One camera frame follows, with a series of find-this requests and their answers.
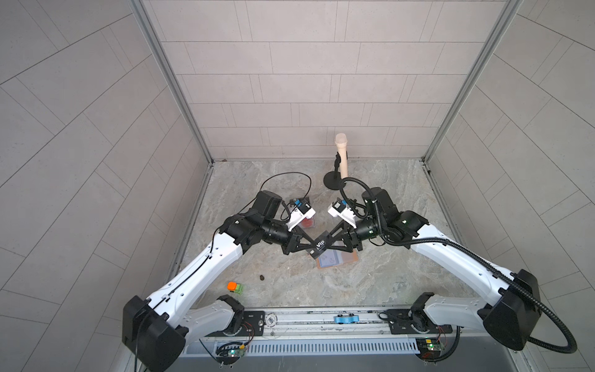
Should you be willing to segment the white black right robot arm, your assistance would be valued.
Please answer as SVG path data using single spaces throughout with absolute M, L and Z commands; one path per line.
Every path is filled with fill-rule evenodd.
M 483 259 L 448 239 L 418 213 L 399 211 L 382 188 L 366 190 L 362 197 L 363 217 L 356 215 L 356 203 L 346 197 L 328 208 L 331 216 L 341 218 L 340 238 L 348 248 L 359 249 L 365 240 L 379 237 L 389 246 L 402 246 L 433 260 L 478 295 L 458 299 L 433 292 L 421 294 L 409 311 L 415 330 L 426 332 L 430 324 L 485 330 L 512 350 L 539 343 L 531 333 L 545 315 L 545 305 L 531 273 L 514 273 Z

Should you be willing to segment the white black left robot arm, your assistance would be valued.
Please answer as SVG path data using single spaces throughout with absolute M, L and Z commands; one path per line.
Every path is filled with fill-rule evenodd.
M 183 271 L 147 298 L 135 295 L 128 300 L 122 311 L 122 342 L 133 354 L 136 366 L 165 371 L 181 355 L 187 339 L 241 328 L 244 308 L 228 295 L 199 310 L 191 307 L 251 246 L 277 244 L 284 254 L 301 249 L 305 234 L 299 225 L 315 211 L 307 199 L 299 198 L 285 222 L 275 218 L 282 203 L 274 192 L 258 192 L 248 211 L 228 217 Z

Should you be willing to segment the clear plastic package box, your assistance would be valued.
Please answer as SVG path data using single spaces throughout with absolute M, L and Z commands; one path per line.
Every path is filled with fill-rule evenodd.
M 315 226 L 315 210 L 310 204 L 304 203 L 297 208 L 304 218 L 300 221 L 299 226 L 302 229 L 310 229 Z

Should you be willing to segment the black round microphone stand base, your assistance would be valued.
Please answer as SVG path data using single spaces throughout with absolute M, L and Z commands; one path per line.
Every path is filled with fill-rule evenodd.
M 344 159 L 342 154 L 336 153 L 334 161 L 334 168 L 332 171 L 325 174 L 323 184 L 330 190 L 338 191 L 341 186 L 341 180 L 349 174 L 347 159 Z

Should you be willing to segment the orange green toy car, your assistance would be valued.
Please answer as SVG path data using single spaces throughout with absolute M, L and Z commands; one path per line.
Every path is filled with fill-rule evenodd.
M 227 290 L 232 292 L 232 293 L 236 293 L 241 295 L 243 293 L 243 288 L 244 286 L 240 283 L 234 282 L 234 281 L 230 281 L 227 285 Z

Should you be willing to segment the beige microphone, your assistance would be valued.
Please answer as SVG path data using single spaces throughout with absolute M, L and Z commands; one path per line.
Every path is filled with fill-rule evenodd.
M 335 137 L 335 144 L 337 148 L 337 153 L 340 158 L 339 163 L 339 173 L 341 178 L 347 178 L 349 176 L 348 171 L 348 157 L 347 157 L 347 144 L 348 139 L 345 133 L 338 133 Z

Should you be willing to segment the white ventilation grille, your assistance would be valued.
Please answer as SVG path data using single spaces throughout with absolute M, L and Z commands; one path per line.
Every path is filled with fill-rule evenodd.
M 263 339 L 244 352 L 247 357 L 352 356 L 420 354 L 415 339 Z

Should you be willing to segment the blue clip on rail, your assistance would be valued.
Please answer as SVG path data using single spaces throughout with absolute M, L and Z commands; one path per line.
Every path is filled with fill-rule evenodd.
M 359 316 L 355 314 L 339 314 L 334 317 L 335 324 L 345 325 L 359 322 Z

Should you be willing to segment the aluminium front rail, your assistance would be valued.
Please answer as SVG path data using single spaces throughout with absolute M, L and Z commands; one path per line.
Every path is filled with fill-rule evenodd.
M 419 338 L 425 335 L 436 334 L 396 334 L 390 333 L 387 322 L 379 319 L 378 314 L 387 309 L 410 309 L 410 307 L 401 306 L 376 306 L 376 307 L 294 307 L 294 308 L 246 308 L 236 316 L 233 311 L 217 312 L 213 316 L 207 316 L 206 312 L 211 310 L 212 306 L 196 309 L 189 312 L 184 319 L 183 326 L 189 328 L 187 339 L 194 342 L 203 337 L 208 337 L 210 333 L 232 330 L 234 333 L 240 328 L 245 311 L 263 311 L 265 312 L 265 325 L 263 336 L 249 336 L 248 338 L 264 339 L 313 339 L 322 337 L 323 339 L 362 339 L 369 337 L 393 337 L 407 336 Z M 339 314 L 355 314 L 359 316 L 359 322 L 354 324 L 335 324 L 334 317 Z M 438 316 L 426 316 L 437 326 L 451 326 L 453 331 L 456 327 L 461 327 L 463 331 L 469 331 L 473 336 L 486 336 L 488 332 L 483 326 L 483 320 L 479 317 L 470 317 L 471 311 L 450 309 L 447 312 L 441 312 Z

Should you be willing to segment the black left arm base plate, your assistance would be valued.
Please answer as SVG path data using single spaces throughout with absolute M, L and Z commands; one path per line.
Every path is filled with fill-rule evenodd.
M 265 312 L 245 311 L 240 328 L 234 333 L 232 330 L 210 333 L 208 337 L 249 337 L 263 336 L 265 325 Z

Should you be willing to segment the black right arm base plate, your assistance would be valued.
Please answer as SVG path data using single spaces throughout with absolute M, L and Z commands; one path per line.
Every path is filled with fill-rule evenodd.
M 410 309 L 387 309 L 378 314 L 379 319 L 387 322 L 390 333 L 396 334 L 450 334 L 450 325 L 435 325 L 423 311 Z

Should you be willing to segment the aluminium corner frame post right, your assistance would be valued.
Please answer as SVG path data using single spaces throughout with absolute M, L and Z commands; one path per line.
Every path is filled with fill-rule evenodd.
M 472 68 L 469 71 L 469 74 L 466 76 L 466 79 L 463 82 L 463 85 L 461 86 L 459 92 L 457 93 L 455 100 L 450 106 L 449 111 L 446 113 L 446 116 L 443 119 L 441 126 L 436 132 L 435 138 L 431 142 L 425 155 L 422 157 L 422 161 L 424 164 L 429 164 L 432 157 L 437 152 L 439 145 L 446 137 L 449 128 L 454 123 L 457 115 L 459 114 L 461 108 L 468 99 L 469 94 L 475 87 L 479 77 L 482 75 L 483 70 L 486 68 L 489 60 L 491 59 L 491 56 L 496 51 L 497 46 L 499 45 L 508 28 L 510 27 L 512 21 L 514 20 L 514 17 L 518 13 L 518 10 L 522 6 L 523 2 L 523 0 L 506 1 L 505 6 L 503 7 L 499 17 L 494 23 L 494 27 L 488 34 L 488 37 L 485 43 L 483 44 L 480 53 L 477 56 L 477 59 L 474 61 L 474 64 L 472 65 Z

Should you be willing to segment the aluminium corner frame post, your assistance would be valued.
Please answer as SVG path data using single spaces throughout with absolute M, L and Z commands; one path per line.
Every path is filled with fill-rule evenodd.
M 449 111 L 446 113 L 446 116 L 443 119 L 441 126 L 436 132 L 435 138 L 431 142 L 425 155 L 422 157 L 422 161 L 424 164 L 429 164 L 432 157 L 437 152 L 439 145 L 446 137 L 449 128 L 454 123 L 457 115 L 459 114 L 461 108 L 468 99 L 469 94 L 475 87 L 479 77 L 482 75 L 483 70 L 486 68 L 489 60 L 491 59 L 491 56 L 496 51 L 497 46 L 499 45 L 508 28 L 510 27 L 512 21 L 514 20 L 514 17 L 518 13 L 518 10 L 522 6 L 523 2 L 523 0 L 506 1 L 505 6 L 503 7 L 499 17 L 494 23 L 494 27 L 488 34 L 488 37 L 485 43 L 483 44 L 480 53 L 477 56 L 477 59 L 474 61 L 474 64 L 472 65 L 472 68 L 469 71 L 469 74 L 466 76 L 466 79 L 463 82 L 463 85 L 461 86 L 459 92 L 457 93 L 455 100 L 450 106 Z
M 156 60 L 156 64 L 160 69 L 161 73 L 164 76 L 165 81 L 167 82 L 168 87 L 172 93 L 172 96 L 178 105 L 178 108 L 181 110 L 181 114 L 186 120 L 189 128 L 196 139 L 199 149 L 205 155 L 205 158 L 210 167 L 213 167 L 215 163 L 208 146 L 205 142 L 204 137 L 201 135 L 197 122 L 195 121 L 195 117 L 192 114 L 192 111 L 187 103 L 186 98 L 184 97 L 184 93 L 181 89 L 181 85 L 176 78 L 176 75 L 170 65 L 170 61 L 167 58 L 165 49 L 156 33 L 156 29 L 151 23 L 149 14 L 147 12 L 147 8 L 143 1 L 140 0 L 131 0 L 130 7 L 135 16 L 137 22 L 139 23 L 139 27 L 141 32 L 143 33 L 144 37 L 147 40 L 147 43 L 153 53 L 154 59 Z

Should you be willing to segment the aluminium corner frame post left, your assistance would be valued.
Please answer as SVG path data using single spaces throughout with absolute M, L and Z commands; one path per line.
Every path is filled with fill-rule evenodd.
M 154 59 L 156 60 L 156 64 L 160 69 L 161 73 L 164 76 L 165 81 L 167 82 L 168 87 L 172 93 L 172 96 L 178 105 L 178 108 L 181 110 L 181 114 L 186 120 L 189 128 L 196 139 L 199 149 L 205 155 L 205 158 L 210 167 L 213 167 L 215 163 L 208 146 L 205 142 L 204 137 L 201 135 L 197 122 L 195 121 L 195 117 L 192 114 L 192 111 L 187 103 L 186 98 L 184 97 L 184 93 L 181 89 L 181 85 L 176 78 L 176 75 L 170 65 L 170 61 L 167 58 L 165 49 L 156 33 L 156 29 L 151 23 L 149 14 L 147 12 L 147 8 L 143 1 L 140 0 L 131 0 L 130 7 L 135 16 L 137 22 L 139 23 L 139 27 L 141 32 L 143 33 L 144 37 L 147 40 L 147 43 L 153 53 Z

